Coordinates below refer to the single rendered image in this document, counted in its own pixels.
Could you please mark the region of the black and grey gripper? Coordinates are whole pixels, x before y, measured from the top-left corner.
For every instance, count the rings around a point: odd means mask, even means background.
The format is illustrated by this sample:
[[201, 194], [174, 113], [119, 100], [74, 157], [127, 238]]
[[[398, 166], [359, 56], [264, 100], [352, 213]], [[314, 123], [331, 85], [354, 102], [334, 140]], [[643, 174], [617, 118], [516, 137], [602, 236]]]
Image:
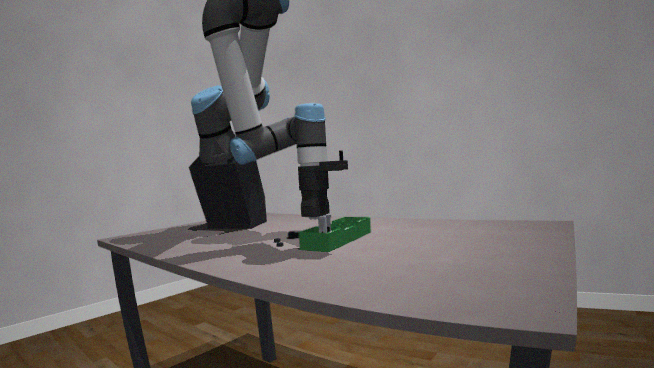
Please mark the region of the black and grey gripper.
[[301, 166], [298, 167], [301, 216], [318, 219], [319, 233], [331, 232], [328, 171], [348, 169], [348, 160], [343, 160], [343, 151], [339, 151], [340, 161], [328, 161], [327, 147], [297, 148], [297, 156]]

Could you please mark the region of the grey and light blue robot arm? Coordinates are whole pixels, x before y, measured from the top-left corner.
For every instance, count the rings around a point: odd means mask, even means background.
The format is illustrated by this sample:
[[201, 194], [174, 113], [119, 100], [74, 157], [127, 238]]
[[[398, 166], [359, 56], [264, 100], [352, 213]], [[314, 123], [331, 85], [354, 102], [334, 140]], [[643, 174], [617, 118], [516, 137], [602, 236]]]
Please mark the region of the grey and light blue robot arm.
[[207, 88], [191, 100], [201, 162], [218, 163], [234, 157], [243, 165], [296, 142], [297, 148], [326, 146], [321, 104], [298, 105], [295, 117], [264, 128], [258, 112], [270, 99], [262, 78], [270, 28], [288, 8], [289, 0], [207, 0], [202, 28], [222, 87]]

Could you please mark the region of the green three-compartment bin rack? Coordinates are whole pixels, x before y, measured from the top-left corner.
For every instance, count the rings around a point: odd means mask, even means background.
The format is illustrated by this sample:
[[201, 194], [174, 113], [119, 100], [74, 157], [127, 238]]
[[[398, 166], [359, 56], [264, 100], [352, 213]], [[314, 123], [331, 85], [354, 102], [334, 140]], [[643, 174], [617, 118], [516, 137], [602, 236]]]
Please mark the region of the green three-compartment bin rack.
[[328, 233], [319, 233], [319, 226], [300, 231], [300, 250], [330, 252], [369, 233], [370, 217], [343, 217], [332, 221]]

